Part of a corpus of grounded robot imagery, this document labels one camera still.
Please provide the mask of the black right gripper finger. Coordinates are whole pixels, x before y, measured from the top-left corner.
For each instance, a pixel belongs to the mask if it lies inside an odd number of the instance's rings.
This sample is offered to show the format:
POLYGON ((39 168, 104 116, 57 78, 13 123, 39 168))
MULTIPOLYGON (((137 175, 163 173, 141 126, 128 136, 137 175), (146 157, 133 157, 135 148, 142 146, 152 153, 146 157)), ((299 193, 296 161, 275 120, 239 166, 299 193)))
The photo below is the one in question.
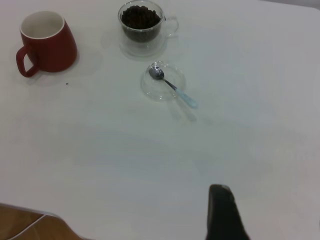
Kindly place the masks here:
POLYGON ((248 240, 235 197, 223 184, 212 184, 208 191, 207 240, 248 240))

